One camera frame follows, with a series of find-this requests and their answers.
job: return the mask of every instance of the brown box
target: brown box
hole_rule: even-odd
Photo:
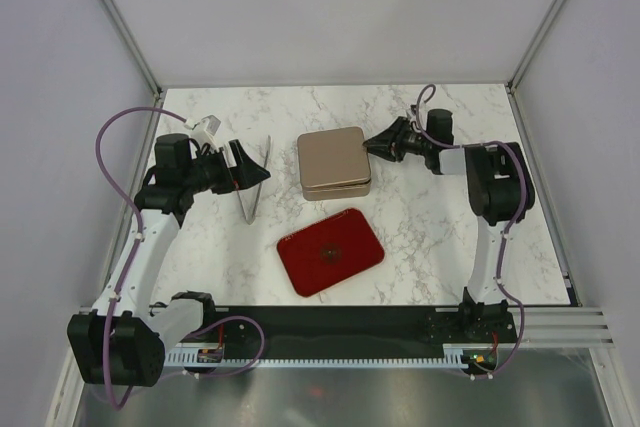
[[[371,167],[360,127],[298,137],[302,195],[306,200],[362,197],[371,189]]]

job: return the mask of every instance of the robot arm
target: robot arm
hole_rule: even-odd
[[[453,145],[451,112],[430,110],[426,131],[438,142]],[[367,140],[364,145],[370,154],[385,160],[401,162],[405,154],[412,153],[424,157],[425,166],[436,175],[466,175],[469,204],[478,217],[478,243],[473,273],[463,299],[473,307],[472,310],[477,310],[478,305],[485,310],[484,306],[503,302],[506,306],[504,295],[496,283],[496,266],[503,232],[518,210],[521,188],[517,169],[504,149],[480,144],[445,149],[416,132],[407,117],[398,117],[387,130]],[[510,229],[511,239],[526,211],[533,207],[535,192],[520,146],[515,142],[506,145],[522,167],[527,195],[525,209]],[[503,264],[508,262],[510,244],[506,243]],[[509,270],[503,272],[504,281]]]
[[[143,218],[143,240],[120,295],[114,291],[115,282],[138,236],[135,229],[131,229],[110,281],[91,312],[76,314],[69,322],[67,335],[87,383],[104,383],[103,330],[113,298],[117,304],[109,359],[114,385],[154,385],[162,372],[166,352],[190,332],[211,323],[208,317],[214,314],[213,299],[210,294],[197,292],[176,294],[166,309],[151,316],[149,304],[160,267],[195,194],[206,190],[227,194],[248,189],[270,174],[249,158],[237,140],[229,143],[236,163],[233,167],[227,165],[223,149],[199,152],[193,159],[190,142],[185,134],[158,137],[154,147],[156,165],[147,172],[134,200]]]

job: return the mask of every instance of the white panel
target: white panel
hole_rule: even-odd
[[[640,396],[640,9],[569,0],[519,96],[579,293],[603,307]]]
[[[151,95],[98,0],[0,0],[0,12],[0,424],[34,427],[53,397],[69,317],[95,300],[119,222],[96,133]],[[105,138],[119,181],[146,120]]]
[[[508,80],[552,0],[115,0],[164,86]]]

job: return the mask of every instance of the marble tabletop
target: marble tabletop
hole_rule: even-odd
[[[247,225],[235,194],[196,196],[163,263],[154,301],[179,291],[210,292],[219,305],[451,305],[461,300],[475,254],[477,223],[463,176],[434,176],[422,159],[393,164],[370,156],[366,197],[308,202],[302,197],[296,139],[304,132],[360,126],[369,138],[404,115],[421,86],[171,89],[164,108],[222,120],[221,142],[238,138],[262,163],[273,138],[271,179]],[[519,141],[502,85],[442,85],[431,108],[453,112],[456,142]],[[163,116],[157,135],[184,132]],[[153,165],[153,153],[149,166]],[[276,252],[278,240],[348,207],[361,210],[384,261],[309,298],[295,293]],[[539,204],[513,241],[508,288],[526,304],[568,304]]]

